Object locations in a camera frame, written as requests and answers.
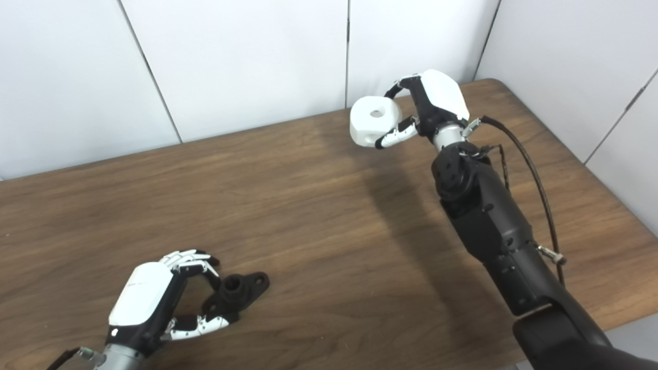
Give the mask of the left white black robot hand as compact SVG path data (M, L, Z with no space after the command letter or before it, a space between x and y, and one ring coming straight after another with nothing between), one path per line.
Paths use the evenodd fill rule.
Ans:
M167 342L193 339L237 322L237 313L174 316L189 278L202 275L218 290L218 265L204 251L185 250L136 267L109 314L105 344L128 347L148 358Z

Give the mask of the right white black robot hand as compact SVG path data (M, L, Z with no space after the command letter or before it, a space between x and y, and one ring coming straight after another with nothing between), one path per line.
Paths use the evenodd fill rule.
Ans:
M410 92L416 113L378 138L374 143L376 149L383 150L416 135L427 138L437 152L465 141L462 133L470 113L453 78L434 69L415 73L397 80L385 93L385 98L393 99L404 89Z

